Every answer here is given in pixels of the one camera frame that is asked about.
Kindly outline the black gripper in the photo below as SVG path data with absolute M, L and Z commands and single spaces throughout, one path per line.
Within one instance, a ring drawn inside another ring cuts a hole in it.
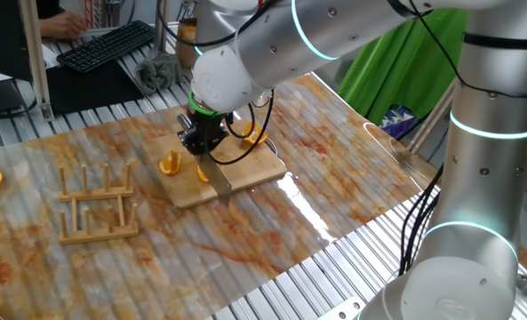
M 186 114 L 178 115 L 182 127 L 178 132 L 180 142 L 193 156 L 212 157 L 212 151 L 228 136 L 222 124 L 224 117 L 223 114 L 208 116 L 188 109 Z

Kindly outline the bare person hand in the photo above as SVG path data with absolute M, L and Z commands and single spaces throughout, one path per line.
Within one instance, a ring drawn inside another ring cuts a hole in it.
M 72 12 L 62 12 L 39 23 L 43 38 L 75 40 L 86 30 L 84 19 Z

